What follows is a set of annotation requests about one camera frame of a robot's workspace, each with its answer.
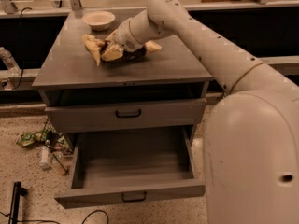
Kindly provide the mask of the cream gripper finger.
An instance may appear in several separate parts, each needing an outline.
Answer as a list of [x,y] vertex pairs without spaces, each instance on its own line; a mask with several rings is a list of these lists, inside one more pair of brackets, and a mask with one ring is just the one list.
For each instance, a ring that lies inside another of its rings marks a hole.
[[115,29],[111,34],[109,34],[106,38],[105,41],[106,42],[113,42],[114,41],[114,37],[117,33],[118,29]]
[[123,48],[118,44],[105,44],[101,47],[101,59],[106,62],[118,60],[123,56]]

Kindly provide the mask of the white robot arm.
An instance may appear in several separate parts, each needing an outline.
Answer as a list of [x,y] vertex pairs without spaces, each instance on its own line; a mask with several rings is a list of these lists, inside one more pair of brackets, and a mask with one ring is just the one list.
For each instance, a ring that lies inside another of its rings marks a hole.
[[299,224],[298,86],[192,18],[179,0],[148,0],[111,44],[134,52],[170,33],[226,95],[203,139],[208,223]]

